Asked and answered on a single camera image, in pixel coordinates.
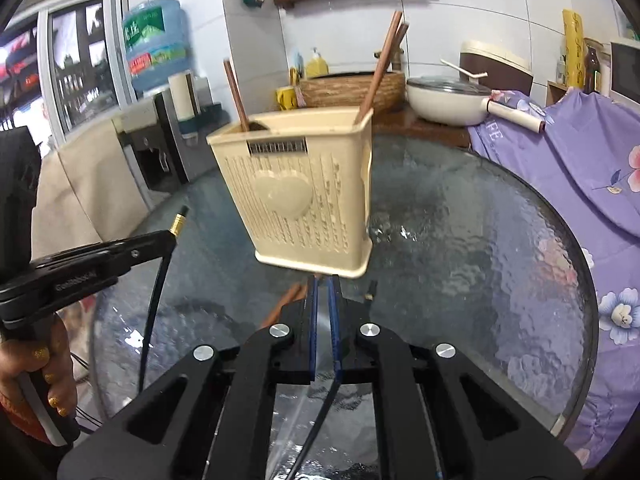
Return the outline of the left hand yellow nails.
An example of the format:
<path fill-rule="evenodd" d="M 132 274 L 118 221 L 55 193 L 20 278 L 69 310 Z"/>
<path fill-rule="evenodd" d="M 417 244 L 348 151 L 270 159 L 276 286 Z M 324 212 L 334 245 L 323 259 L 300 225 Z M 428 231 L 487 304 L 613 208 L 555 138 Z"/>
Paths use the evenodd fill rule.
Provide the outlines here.
<path fill-rule="evenodd" d="M 23 373 L 39 373 L 49 386 L 47 401 L 61 416 L 77 405 L 73 363 L 64 323 L 55 315 L 48 342 L 1 339 L 1 406 L 16 426 L 34 426 L 37 417 L 17 382 Z"/>

